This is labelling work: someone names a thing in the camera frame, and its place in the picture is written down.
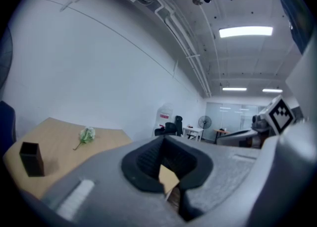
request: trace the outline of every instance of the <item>pipe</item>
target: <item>pipe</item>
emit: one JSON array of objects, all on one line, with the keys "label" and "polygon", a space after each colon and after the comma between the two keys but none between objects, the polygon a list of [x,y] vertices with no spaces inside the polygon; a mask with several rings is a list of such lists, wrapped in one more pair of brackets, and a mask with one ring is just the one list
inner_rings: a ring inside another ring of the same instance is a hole
[{"label": "pipe", "polygon": [[215,52],[216,58],[217,58],[219,79],[221,79],[221,76],[220,76],[220,65],[219,65],[219,58],[218,58],[218,51],[217,51],[216,43],[215,43],[214,38],[213,38],[213,37],[214,37],[214,34],[213,34],[213,31],[212,31],[212,29],[211,29],[211,26],[210,26],[210,24],[209,24],[208,18],[207,18],[207,16],[206,16],[206,13],[205,13],[203,7],[202,7],[201,5],[200,5],[199,7],[200,7],[200,9],[201,9],[201,11],[202,11],[202,13],[203,13],[203,15],[204,15],[204,18],[205,18],[205,20],[206,20],[206,23],[207,23],[207,25],[208,25],[208,28],[209,28],[209,31],[210,31],[210,34],[211,34],[211,38],[212,38],[212,42],[213,42],[213,46],[214,46],[214,52]]},{"label": "pipe", "polygon": [[195,34],[194,34],[194,32],[193,32],[193,30],[191,29],[191,27],[190,27],[190,25],[189,25],[189,23],[187,22],[187,20],[186,20],[186,18],[185,18],[185,16],[183,15],[183,17],[184,17],[184,19],[185,19],[185,21],[186,21],[186,23],[187,23],[187,25],[188,25],[188,27],[189,27],[189,29],[192,31],[192,34],[193,34],[193,38],[195,39]]},{"label": "pipe", "polygon": [[193,57],[199,57],[200,55],[191,55],[191,56],[187,56],[186,58],[193,58]]},{"label": "pipe", "polygon": [[[160,4],[161,6],[155,10],[155,14],[163,21],[163,19],[162,19],[162,18],[160,17],[160,15],[158,14],[158,11],[160,11],[163,7],[165,7],[165,9],[170,13],[170,18],[172,19],[172,21],[173,21],[174,23],[176,22],[176,26],[177,26],[177,27],[179,27],[179,26],[181,27],[179,30],[181,31],[182,34],[184,34],[185,31],[184,31],[183,27],[179,24],[177,18],[176,18],[175,15],[174,15],[174,14],[175,14],[175,11],[174,11],[169,5],[167,5],[163,0],[157,0],[157,1],[159,2],[159,4]],[[178,43],[179,43],[180,46],[182,47],[182,49],[183,49],[185,55],[186,55],[186,56],[189,56],[190,54],[188,53],[188,51],[187,51],[186,48],[185,48],[186,45],[185,45],[184,42],[181,40],[180,36],[178,35],[178,33],[177,33],[177,31],[175,30],[175,28],[173,27],[173,25],[169,22],[169,20],[167,20],[167,23],[166,23],[166,24],[168,24],[168,23],[169,23],[168,28],[169,28],[170,31],[174,34],[175,38],[178,40]],[[201,84],[201,86],[202,86],[204,92],[205,92],[206,94],[210,93],[209,85],[207,84],[207,87],[206,87],[205,84],[203,83],[203,79],[201,78],[200,73],[198,73],[198,69],[197,69],[196,64],[195,64],[192,60],[190,60],[190,59],[188,59],[188,61],[189,61],[190,65],[191,65],[191,67],[193,68],[194,73],[195,73],[195,75],[197,76],[197,78],[198,78],[198,80],[199,80],[199,82],[200,82],[200,84]]]},{"label": "pipe", "polygon": [[176,4],[173,0],[166,0],[166,3],[167,3],[167,4],[168,4],[168,2],[173,3],[173,6],[177,9],[177,12],[179,12],[180,15],[181,15],[181,17],[182,17],[182,18],[180,18],[180,19],[182,19],[182,23],[183,23],[184,25],[186,24],[187,27],[188,27],[188,30],[190,31],[190,32],[188,32],[189,35],[192,34],[193,39],[195,39],[196,37],[195,37],[194,31],[193,31],[192,28],[190,27],[190,24],[188,23],[188,21],[187,21],[186,17],[184,16],[182,10],[179,9],[179,7],[177,6],[177,4]]},{"label": "pipe", "polygon": [[[195,47],[193,46],[192,41],[189,39],[187,33],[185,32],[183,26],[179,23],[178,19],[175,17],[175,11],[168,5],[166,4],[163,0],[157,0],[159,1],[159,3],[164,4],[165,9],[170,13],[170,18],[172,19],[173,23],[175,23],[176,27],[180,30],[180,32],[182,33],[182,35],[184,36],[186,42],[188,43],[190,49],[192,50],[192,52],[196,55],[197,52],[195,50]],[[203,66],[200,62],[200,60],[196,57],[196,61],[198,63],[198,66],[201,70],[201,74],[203,74],[203,79],[201,79],[204,84],[205,84],[205,88],[207,89],[207,93],[210,93],[210,87],[203,69]]]},{"label": "pipe", "polygon": [[[180,46],[182,47],[185,55],[188,57],[189,52],[185,48],[185,46],[186,46],[185,43],[183,42],[183,40],[181,39],[181,37],[179,36],[178,32],[176,31],[176,29],[174,28],[174,26],[172,25],[172,23],[170,22],[170,20],[168,18],[165,19],[165,23],[168,26],[168,28],[170,28],[170,30],[172,31],[172,33],[174,34],[176,39],[178,40],[178,42],[179,42]],[[207,94],[207,89],[206,89],[205,85],[202,83],[203,80],[201,78],[201,75],[196,72],[196,71],[198,71],[196,64],[190,58],[188,59],[188,61],[189,61],[190,65],[191,65],[192,69],[194,70],[194,72],[195,72],[200,84],[202,85],[202,87],[204,89],[204,92]]]},{"label": "pipe", "polygon": [[157,1],[160,4],[160,6],[154,11],[154,14],[157,15],[162,22],[164,22],[164,20],[159,15],[159,11],[164,8],[164,4],[162,2],[160,2],[159,0],[157,0]]},{"label": "pipe", "polygon": [[[172,8],[169,7],[168,5],[167,5],[167,6],[165,5],[165,8],[166,8],[170,13],[171,13],[171,12],[174,12],[174,10],[172,10]],[[196,54],[197,52],[196,52],[196,50],[195,50],[195,47],[194,47],[192,41],[190,40],[190,38],[188,37],[187,33],[185,32],[183,26],[179,23],[178,19],[175,17],[174,13],[173,13],[173,15],[171,14],[171,16],[170,16],[171,19],[173,20],[173,22],[175,23],[176,27],[180,30],[180,32],[181,32],[182,35],[184,36],[184,38],[185,38],[186,42],[188,43],[188,45],[189,45],[190,49],[192,50],[192,52],[193,52],[194,54]],[[207,91],[210,92],[209,84],[208,84],[208,81],[207,81],[207,78],[206,78],[206,75],[205,75],[205,72],[204,72],[202,63],[200,62],[200,60],[199,60],[199,58],[198,58],[197,56],[196,56],[195,58],[196,58],[196,61],[197,61],[197,63],[198,63],[198,66],[199,66],[199,68],[200,68],[200,70],[201,70],[201,72],[202,72],[202,74],[203,74],[203,79],[204,79],[203,81],[204,81],[204,83],[205,83],[205,85],[206,85]]]}]

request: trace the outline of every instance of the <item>office chair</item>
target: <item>office chair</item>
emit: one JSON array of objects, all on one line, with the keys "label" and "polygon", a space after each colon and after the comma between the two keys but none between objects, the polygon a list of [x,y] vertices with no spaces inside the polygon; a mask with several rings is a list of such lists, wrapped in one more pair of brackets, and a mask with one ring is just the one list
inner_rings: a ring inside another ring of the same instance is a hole
[{"label": "office chair", "polygon": [[16,141],[15,111],[6,102],[0,102],[0,150],[1,156]]},{"label": "office chair", "polygon": [[154,135],[155,136],[166,135],[166,134],[176,135],[176,132],[177,132],[176,125],[172,122],[166,122],[165,126],[154,130]]},{"label": "office chair", "polygon": [[[183,118],[181,116],[175,116],[175,125],[176,125],[176,129],[177,129],[177,136],[182,136],[183,134],[183,122],[182,122]],[[187,139],[190,139],[191,137],[195,138],[195,135],[192,134],[187,134],[188,137]]]}]

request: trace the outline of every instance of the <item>green flower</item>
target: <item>green flower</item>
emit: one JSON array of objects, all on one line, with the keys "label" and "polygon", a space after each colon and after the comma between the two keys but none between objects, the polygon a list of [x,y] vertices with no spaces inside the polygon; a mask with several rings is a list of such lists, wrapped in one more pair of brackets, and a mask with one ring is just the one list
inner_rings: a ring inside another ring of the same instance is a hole
[{"label": "green flower", "polygon": [[95,130],[92,127],[86,126],[85,129],[80,131],[80,135],[79,135],[79,141],[80,143],[78,144],[78,146],[73,149],[73,150],[77,150],[77,148],[82,144],[82,143],[88,143],[88,142],[92,142],[95,139]]}]

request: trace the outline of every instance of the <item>blue chair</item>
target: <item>blue chair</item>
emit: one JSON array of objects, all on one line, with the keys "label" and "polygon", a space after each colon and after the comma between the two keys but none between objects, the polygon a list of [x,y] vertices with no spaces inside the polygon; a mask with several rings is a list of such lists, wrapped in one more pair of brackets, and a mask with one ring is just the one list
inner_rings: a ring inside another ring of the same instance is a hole
[{"label": "blue chair", "polygon": [[0,102],[0,150],[1,156],[16,141],[15,111],[6,102]]}]

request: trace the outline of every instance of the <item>black pen holder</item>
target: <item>black pen holder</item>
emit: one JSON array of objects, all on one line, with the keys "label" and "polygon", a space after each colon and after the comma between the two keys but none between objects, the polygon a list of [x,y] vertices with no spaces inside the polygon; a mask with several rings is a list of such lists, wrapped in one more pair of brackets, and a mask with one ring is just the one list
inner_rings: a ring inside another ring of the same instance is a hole
[{"label": "black pen holder", "polygon": [[29,177],[44,176],[44,164],[38,143],[23,142],[20,157]]}]

